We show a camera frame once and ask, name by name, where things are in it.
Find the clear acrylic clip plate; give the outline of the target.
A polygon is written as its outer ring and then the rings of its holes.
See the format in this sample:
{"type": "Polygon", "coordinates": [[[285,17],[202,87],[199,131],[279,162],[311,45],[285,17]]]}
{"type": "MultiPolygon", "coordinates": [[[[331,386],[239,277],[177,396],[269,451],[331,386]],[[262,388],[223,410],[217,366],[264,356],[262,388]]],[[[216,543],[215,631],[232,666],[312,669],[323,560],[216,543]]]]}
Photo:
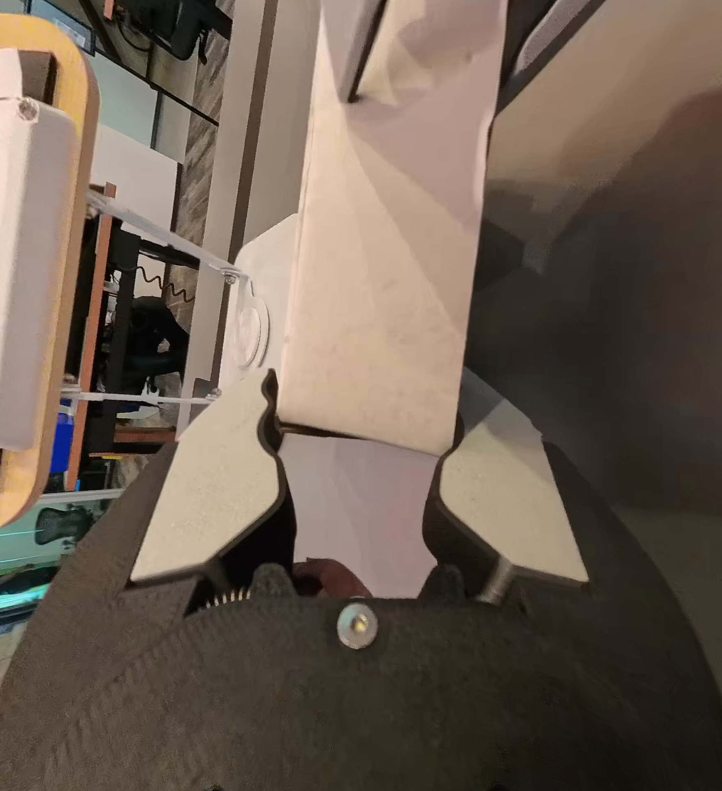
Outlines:
{"type": "Polygon", "coordinates": [[[0,449],[38,443],[79,142],[63,112],[0,100],[0,449]]]}

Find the brown wooden post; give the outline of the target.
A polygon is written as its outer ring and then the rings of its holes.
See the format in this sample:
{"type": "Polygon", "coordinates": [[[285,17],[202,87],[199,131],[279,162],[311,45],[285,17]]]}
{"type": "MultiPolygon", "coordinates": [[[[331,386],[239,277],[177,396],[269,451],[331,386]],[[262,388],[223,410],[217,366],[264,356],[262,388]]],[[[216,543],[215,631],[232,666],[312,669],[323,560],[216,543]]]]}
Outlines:
{"type": "Polygon", "coordinates": [[[112,234],[111,215],[101,213],[97,208],[89,205],[86,220],[91,222],[91,225],[85,227],[86,245],[82,250],[79,271],[86,271],[88,269],[86,263],[90,260],[93,260],[94,265],[91,267],[88,283],[81,274],[78,276],[70,323],[72,329],[82,329],[82,332],[77,333],[80,353],[79,371],[65,383],[61,393],[62,397],[69,401],[73,419],[73,438],[64,478],[67,492],[77,491],[79,485],[79,470],[89,409],[89,402],[82,400],[81,395],[92,390],[98,341],[101,338],[101,326],[105,317],[102,310],[103,295],[112,234]]]}

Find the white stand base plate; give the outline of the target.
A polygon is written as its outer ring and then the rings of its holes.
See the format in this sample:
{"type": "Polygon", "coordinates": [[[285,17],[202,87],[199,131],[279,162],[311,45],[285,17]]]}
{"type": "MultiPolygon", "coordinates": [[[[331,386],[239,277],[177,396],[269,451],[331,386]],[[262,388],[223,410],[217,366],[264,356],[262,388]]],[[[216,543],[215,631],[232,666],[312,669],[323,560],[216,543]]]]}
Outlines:
{"type": "Polygon", "coordinates": [[[267,353],[259,368],[238,370],[231,351],[232,325],[237,304],[237,282],[229,287],[227,321],[220,347],[221,359],[217,387],[225,391],[228,387],[257,370],[280,370],[290,282],[294,267],[294,251],[297,232],[297,215],[291,214],[256,239],[248,242],[237,257],[237,267],[251,279],[257,296],[267,303],[270,314],[270,338],[267,353]]]}

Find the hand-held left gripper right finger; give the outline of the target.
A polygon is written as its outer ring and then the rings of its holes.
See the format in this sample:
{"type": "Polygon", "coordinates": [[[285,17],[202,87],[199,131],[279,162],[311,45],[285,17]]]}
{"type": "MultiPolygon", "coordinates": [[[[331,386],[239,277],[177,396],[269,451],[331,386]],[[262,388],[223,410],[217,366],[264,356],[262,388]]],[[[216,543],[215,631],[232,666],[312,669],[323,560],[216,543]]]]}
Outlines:
{"type": "Polygon", "coordinates": [[[458,568],[467,594],[489,604],[518,578],[588,583],[542,436],[498,400],[440,458],[425,502],[423,538],[458,568]]]}

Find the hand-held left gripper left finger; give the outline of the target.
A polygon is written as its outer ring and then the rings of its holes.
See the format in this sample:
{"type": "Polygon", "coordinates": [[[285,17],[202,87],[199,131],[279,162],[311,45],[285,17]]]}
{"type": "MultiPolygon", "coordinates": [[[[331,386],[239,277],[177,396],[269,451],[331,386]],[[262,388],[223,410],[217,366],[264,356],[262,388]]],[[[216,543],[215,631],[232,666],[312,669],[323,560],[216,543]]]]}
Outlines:
{"type": "Polygon", "coordinates": [[[265,563],[291,568],[294,506],[276,423],[278,382],[231,384],[178,440],[130,574],[135,585],[195,575],[248,588],[265,563]]]}

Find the brown wooden crossbar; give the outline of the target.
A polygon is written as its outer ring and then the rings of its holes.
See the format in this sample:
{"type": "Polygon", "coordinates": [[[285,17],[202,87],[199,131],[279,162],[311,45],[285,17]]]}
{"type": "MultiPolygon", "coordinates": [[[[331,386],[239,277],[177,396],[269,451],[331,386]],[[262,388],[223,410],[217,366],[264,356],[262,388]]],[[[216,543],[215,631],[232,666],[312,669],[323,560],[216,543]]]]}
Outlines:
{"type": "Polygon", "coordinates": [[[118,426],[113,444],[132,446],[161,446],[176,439],[176,430],[168,427],[118,426]]]}

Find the clear acrylic strut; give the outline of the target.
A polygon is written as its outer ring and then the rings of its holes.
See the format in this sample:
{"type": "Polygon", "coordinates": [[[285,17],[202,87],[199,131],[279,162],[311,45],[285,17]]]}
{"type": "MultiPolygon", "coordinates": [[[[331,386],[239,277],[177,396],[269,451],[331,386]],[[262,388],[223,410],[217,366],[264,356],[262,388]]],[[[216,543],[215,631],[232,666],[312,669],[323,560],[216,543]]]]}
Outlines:
{"type": "Polygon", "coordinates": [[[142,393],[140,395],[126,394],[126,393],[112,393],[112,392],[91,392],[91,391],[78,391],[72,388],[63,389],[59,392],[59,397],[66,400],[75,402],[88,402],[88,403],[143,403],[150,406],[160,406],[162,404],[176,404],[186,406],[207,407],[217,401],[221,397],[220,391],[212,391],[205,397],[172,397],[163,396],[155,393],[142,393]]]}
{"type": "Polygon", "coordinates": [[[87,193],[87,202],[99,214],[109,215],[112,218],[119,219],[121,222],[129,223],[131,227],[140,230],[143,234],[150,236],[157,242],[162,242],[167,247],[197,259],[200,265],[205,264],[222,273],[224,276],[236,278],[241,281],[249,281],[248,274],[240,268],[225,260],[219,259],[217,256],[205,251],[195,243],[187,241],[173,232],[155,225],[140,214],[122,206],[107,194],[100,193],[90,188],[87,193]]]}

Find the black office chair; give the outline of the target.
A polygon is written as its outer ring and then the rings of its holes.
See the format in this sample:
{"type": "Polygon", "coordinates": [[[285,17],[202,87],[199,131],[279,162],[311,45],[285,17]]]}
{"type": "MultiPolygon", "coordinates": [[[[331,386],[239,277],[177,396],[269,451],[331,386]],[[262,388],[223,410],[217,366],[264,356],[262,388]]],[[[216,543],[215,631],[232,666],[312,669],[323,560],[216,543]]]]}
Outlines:
{"type": "Polygon", "coordinates": [[[43,508],[37,514],[33,539],[38,546],[56,541],[75,545],[95,523],[93,514],[80,506],[73,509],[43,508]]]}

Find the white cardboard box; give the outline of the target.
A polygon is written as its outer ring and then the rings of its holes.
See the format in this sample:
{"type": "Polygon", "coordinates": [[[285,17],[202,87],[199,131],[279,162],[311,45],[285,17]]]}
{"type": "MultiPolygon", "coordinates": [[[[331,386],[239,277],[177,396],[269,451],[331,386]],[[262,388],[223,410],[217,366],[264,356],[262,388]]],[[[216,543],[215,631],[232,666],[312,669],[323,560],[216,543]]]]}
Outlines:
{"type": "Polygon", "coordinates": [[[509,2],[321,2],[277,415],[327,444],[300,553],[376,597],[435,560],[509,2]]]}

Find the clear acrylic bracket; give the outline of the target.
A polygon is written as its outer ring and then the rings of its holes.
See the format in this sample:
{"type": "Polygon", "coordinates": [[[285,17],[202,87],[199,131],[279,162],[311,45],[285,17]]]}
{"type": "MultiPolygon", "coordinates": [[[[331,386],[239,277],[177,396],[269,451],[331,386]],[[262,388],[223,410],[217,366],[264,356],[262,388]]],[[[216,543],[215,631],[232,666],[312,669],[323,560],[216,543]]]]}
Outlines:
{"type": "Polygon", "coordinates": [[[237,281],[237,304],[232,326],[232,356],[238,370],[259,368],[270,338],[267,303],[257,296],[250,278],[237,281]]]}

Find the person's left hand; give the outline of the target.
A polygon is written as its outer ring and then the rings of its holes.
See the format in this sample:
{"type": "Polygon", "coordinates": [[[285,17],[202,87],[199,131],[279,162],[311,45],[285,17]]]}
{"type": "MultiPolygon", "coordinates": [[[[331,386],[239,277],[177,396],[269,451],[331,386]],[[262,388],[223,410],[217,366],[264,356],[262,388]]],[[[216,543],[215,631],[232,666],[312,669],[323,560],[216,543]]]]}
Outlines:
{"type": "Polygon", "coordinates": [[[294,586],[302,597],[354,599],[372,596],[363,582],[335,559],[307,558],[294,563],[292,573],[294,586]]]}

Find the black bag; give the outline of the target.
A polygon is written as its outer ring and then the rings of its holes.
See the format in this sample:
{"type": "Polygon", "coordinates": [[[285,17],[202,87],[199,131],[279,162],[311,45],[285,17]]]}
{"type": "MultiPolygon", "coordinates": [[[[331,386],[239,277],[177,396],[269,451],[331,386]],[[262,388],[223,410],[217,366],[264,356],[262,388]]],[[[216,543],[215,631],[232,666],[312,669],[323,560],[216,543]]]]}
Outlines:
{"type": "Polygon", "coordinates": [[[207,45],[214,29],[215,2],[208,1],[122,1],[125,17],[141,35],[162,47],[174,58],[187,61],[198,52],[207,62],[207,45]]]}

